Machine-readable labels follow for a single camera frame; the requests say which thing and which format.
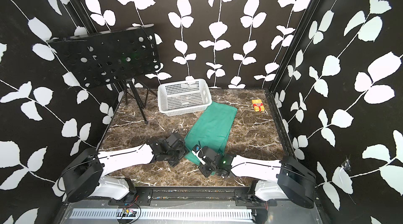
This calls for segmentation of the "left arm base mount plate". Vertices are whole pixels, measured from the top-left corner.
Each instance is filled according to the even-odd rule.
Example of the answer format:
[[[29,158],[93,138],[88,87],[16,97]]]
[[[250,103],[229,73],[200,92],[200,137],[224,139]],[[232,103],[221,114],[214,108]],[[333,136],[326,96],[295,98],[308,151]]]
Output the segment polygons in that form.
[[[129,191],[121,200],[112,199],[108,202],[109,206],[150,206],[153,190],[145,187],[138,187],[135,191]]]

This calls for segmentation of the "green long pants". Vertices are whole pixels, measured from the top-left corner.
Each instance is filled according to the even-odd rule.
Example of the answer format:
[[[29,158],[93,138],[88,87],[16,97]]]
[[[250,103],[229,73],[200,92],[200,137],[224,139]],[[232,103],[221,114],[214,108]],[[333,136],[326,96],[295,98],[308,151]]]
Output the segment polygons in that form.
[[[213,102],[199,117],[185,137],[190,162],[199,165],[199,159],[192,153],[195,145],[207,146],[218,154],[225,152],[230,131],[237,114],[235,107]]]

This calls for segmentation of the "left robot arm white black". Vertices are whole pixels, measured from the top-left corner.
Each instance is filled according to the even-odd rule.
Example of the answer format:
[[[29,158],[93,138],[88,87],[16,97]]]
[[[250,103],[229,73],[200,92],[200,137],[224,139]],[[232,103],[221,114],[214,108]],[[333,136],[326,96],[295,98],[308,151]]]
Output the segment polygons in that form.
[[[185,140],[176,132],[166,139],[151,140],[120,151],[97,152],[88,148],[62,171],[60,179],[69,203],[88,197],[110,198],[120,204],[131,203],[137,199],[132,181],[110,177],[111,173],[155,162],[168,162],[174,167],[188,153]]]

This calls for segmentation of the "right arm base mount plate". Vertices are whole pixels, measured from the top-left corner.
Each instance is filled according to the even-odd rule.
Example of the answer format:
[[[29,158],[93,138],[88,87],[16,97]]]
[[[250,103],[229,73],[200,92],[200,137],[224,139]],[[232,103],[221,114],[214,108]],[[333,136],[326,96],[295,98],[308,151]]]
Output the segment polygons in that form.
[[[276,207],[278,203],[276,200],[271,199],[268,201],[263,201],[259,199],[257,196],[253,195],[248,188],[241,188],[234,190],[234,198],[233,200],[236,203],[236,206],[245,206],[252,208],[268,208],[268,207]]]

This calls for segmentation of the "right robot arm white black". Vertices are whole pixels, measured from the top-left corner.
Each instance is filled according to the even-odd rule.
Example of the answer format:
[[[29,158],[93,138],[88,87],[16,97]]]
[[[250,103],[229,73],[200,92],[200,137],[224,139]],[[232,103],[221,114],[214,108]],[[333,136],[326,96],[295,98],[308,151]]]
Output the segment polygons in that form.
[[[205,176],[249,177],[257,182],[251,186],[250,197],[261,201],[288,199],[294,204],[314,207],[316,175],[290,156],[281,160],[263,161],[240,155],[219,154],[213,149],[195,145],[192,153],[199,160]]]

